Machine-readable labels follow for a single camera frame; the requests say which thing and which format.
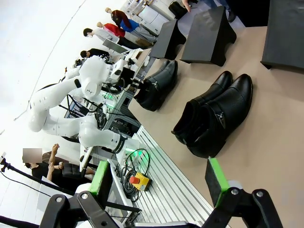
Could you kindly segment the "white cabinet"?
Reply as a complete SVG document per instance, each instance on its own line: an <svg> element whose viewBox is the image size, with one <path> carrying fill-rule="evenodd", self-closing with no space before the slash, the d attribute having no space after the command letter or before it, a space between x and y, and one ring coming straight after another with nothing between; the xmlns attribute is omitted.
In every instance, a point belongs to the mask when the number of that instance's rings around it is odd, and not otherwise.
<svg viewBox="0 0 304 228"><path fill-rule="evenodd" d="M159 35L163 24L169 22L162 14L149 6L145 6L138 14L138 17L142 19L141 24L157 36Z"/></svg>

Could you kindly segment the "black chair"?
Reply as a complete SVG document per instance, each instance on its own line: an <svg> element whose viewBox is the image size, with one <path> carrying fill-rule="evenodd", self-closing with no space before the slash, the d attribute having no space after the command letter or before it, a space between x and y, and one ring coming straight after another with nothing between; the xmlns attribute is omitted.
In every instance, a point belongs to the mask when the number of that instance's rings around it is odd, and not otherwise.
<svg viewBox="0 0 304 228"><path fill-rule="evenodd" d="M80 179L82 177L82 174L78 165L72 163L64 163L62 176L64 178Z"/></svg>

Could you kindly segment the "black sloped shoe stand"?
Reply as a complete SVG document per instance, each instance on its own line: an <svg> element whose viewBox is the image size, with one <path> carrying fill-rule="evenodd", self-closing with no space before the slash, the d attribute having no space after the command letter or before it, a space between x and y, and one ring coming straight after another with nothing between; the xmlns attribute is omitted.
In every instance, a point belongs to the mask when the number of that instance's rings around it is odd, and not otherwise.
<svg viewBox="0 0 304 228"><path fill-rule="evenodd" d="M191 25L181 61L222 67L226 62L226 50L236 39L224 6L198 13Z"/></svg>
<svg viewBox="0 0 304 228"><path fill-rule="evenodd" d="M304 70L304 0L270 0L261 64Z"/></svg>
<svg viewBox="0 0 304 228"><path fill-rule="evenodd" d="M177 56L176 48L186 42L185 36L178 28L178 21L172 20L162 25L158 40L153 46L150 56L174 60Z"/></svg>

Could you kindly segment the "yellow emergency stop box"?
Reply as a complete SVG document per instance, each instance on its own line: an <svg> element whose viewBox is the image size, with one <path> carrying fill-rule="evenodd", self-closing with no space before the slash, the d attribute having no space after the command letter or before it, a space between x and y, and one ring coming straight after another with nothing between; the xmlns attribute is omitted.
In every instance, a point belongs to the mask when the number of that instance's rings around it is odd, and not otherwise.
<svg viewBox="0 0 304 228"><path fill-rule="evenodd" d="M129 183L139 191L147 191L151 182L151 179L140 172L137 172L134 176L129 178Z"/></svg>

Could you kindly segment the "seated person in black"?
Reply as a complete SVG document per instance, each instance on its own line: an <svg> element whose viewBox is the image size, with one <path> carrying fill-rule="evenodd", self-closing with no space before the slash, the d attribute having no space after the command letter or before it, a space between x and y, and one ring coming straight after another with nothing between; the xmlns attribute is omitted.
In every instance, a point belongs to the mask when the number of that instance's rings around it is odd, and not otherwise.
<svg viewBox="0 0 304 228"><path fill-rule="evenodd" d="M56 154L59 149L59 144L53 145L48 162L42 161L42 150L39 148L24 148L22 161L28 169L31 169L33 177L42 180L42 177L47 178L55 185L75 192L79 182L72 178L63 176L64 163L56 164Z"/></svg>

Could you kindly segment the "masked person in grey shirt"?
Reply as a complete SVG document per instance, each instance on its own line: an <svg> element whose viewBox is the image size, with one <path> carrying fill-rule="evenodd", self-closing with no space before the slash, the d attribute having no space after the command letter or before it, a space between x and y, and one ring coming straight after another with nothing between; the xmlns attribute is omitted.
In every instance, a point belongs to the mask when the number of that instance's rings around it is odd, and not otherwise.
<svg viewBox="0 0 304 228"><path fill-rule="evenodd" d="M83 30L83 34L85 37L93 37L96 36L100 40L105 41L106 39L116 43L118 41L118 38L113 35L112 33L102 29L102 28L96 28L95 30L92 30L90 28L85 28Z"/></svg>

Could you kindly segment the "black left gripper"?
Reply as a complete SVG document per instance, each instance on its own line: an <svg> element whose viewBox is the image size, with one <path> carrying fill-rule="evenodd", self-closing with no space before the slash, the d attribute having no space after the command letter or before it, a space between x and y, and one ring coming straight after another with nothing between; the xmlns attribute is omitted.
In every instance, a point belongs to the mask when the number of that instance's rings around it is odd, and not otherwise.
<svg viewBox="0 0 304 228"><path fill-rule="evenodd" d="M134 78L135 72L128 68L123 68L123 89L128 89L129 86L142 89L143 83Z"/></svg>

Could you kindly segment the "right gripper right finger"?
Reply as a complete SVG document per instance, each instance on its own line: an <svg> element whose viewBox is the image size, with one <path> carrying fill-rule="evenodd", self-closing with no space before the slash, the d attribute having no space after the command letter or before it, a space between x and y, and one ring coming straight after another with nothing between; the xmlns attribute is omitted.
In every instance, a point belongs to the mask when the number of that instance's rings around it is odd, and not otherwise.
<svg viewBox="0 0 304 228"><path fill-rule="evenodd" d="M207 160L205 181L214 210L202 228L226 228L231 218L242 218L247 228L283 228L270 194L265 189L247 193L231 186L216 158Z"/></svg>

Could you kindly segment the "black zip ankle boot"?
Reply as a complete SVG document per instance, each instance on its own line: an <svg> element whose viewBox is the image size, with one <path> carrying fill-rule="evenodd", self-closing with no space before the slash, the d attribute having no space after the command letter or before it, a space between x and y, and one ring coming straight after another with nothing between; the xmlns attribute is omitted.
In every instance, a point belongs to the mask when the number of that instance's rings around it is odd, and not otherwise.
<svg viewBox="0 0 304 228"><path fill-rule="evenodd" d="M158 73L162 72L169 63L170 63L170 60L165 60L162 64L162 66L155 73L146 77L144 80L148 80L148 79L152 78L153 76L157 75Z"/></svg>
<svg viewBox="0 0 304 228"><path fill-rule="evenodd" d="M148 80L143 80L143 87L134 96L136 102L148 111L156 111L177 83L178 62L170 60L166 68Z"/></svg>

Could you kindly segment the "grey flat panel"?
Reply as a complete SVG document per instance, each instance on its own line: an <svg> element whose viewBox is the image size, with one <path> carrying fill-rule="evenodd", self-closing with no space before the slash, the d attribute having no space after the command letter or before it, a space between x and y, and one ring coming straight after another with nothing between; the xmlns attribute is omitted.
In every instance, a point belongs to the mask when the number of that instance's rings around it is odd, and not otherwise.
<svg viewBox="0 0 304 228"><path fill-rule="evenodd" d="M105 39L103 42L103 46L119 53L119 54L125 54L127 53L129 50L127 48L124 48L121 45L118 45L116 43L114 43L113 41L109 40L109 39Z"/></svg>

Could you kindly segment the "aluminium profile robot base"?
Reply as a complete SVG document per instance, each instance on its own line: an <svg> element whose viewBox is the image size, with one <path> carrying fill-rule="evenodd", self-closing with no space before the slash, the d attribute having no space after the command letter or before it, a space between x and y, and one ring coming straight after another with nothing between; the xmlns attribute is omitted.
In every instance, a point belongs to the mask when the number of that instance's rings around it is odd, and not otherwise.
<svg viewBox="0 0 304 228"><path fill-rule="evenodd" d="M211 214L212 206L195 189L173 161L149 135L144 127L133 135L146 149L139 152L134 168L146 173L152 180L147 191L141 191L132 199L125 196L122 178L122 165L117 160L109 161L113 175L112 192L109 200L129 207L140 209L131 212L107 208L111 216L123 226L134 223L167 223L186 221L202 226Z"/></svg>

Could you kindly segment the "mannequin with red top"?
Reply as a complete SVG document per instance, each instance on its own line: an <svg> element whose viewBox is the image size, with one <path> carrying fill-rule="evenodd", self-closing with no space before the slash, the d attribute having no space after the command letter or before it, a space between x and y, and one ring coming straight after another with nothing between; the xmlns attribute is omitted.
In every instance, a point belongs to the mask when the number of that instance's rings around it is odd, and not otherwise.
<svg viewBox="0 0 304 228"><path fill-rule="evenodd" d="M107 29L117 37L123 37L123 38L125 37L125 31L114 24L111 23L102 24L101 22L98 22L97 27Z"/></svg>

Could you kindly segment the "black tripod pole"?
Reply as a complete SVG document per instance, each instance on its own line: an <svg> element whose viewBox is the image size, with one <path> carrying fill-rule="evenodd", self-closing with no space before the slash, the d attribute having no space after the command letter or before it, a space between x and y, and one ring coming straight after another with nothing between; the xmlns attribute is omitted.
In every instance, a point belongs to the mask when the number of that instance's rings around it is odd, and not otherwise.
<svg viewBox="0 0 304 228"><path fill-rule="evenodd" d="M32 181L35 181L35 182L37 182L37 183L39 183L41 185L47 186L47 187L49 187L51 189L60 191L62 193L65 193L65 194L68 194L68 195L71 195L71 196L74 195L73 191L69 191L67 189L61 188L61 187L59 187L59 186L57 186L55 184L52 184L50 182L46 182L46 181L41 180L39 178L33 177L33 176L31 176L31 175L29 175L29 174L27 174L27 173L25 173L25 172L23 172L23 171L15 168L10 163L6 162L5 156L6 156L5 152L2 155L0 155L0 166L2 166L0 168L0 172L1 173L4 173L6 170L11 170L11 171L14 171L14 172L16 172L16 173L18 173L18 174L20 174L20 175L22 175L22 176L24 176L24 177L32 180Z"/></svg>

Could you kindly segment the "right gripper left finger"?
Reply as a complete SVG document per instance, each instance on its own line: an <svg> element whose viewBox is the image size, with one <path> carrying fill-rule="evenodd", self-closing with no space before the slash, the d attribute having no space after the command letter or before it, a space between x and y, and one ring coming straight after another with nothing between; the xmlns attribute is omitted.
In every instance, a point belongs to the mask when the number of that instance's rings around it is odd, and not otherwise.
<svg viewBox="0 0 304 228"><path fill-rule="evenodd" d="M92 228L124 228L105 211L112 183L110 163L99 162L88 190L70 198L61 194L50 198L45 210L45 228L76 228L81 221L87 221Z"/></svg>

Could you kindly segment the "black-haired person in black top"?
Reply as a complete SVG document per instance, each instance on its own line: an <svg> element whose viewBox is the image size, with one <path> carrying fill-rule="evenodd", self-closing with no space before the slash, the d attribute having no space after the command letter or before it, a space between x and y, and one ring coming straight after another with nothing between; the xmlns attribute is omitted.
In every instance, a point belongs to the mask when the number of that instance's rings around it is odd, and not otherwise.
<svg viewBox="0 0 304 228"><path fill-rule="evenodd" d="M109 57L110 54L107 51L92 48L90 50L83 50L80 52L80 56L82 58L90 58L92 56L99 56L99 57Z"/></svg>

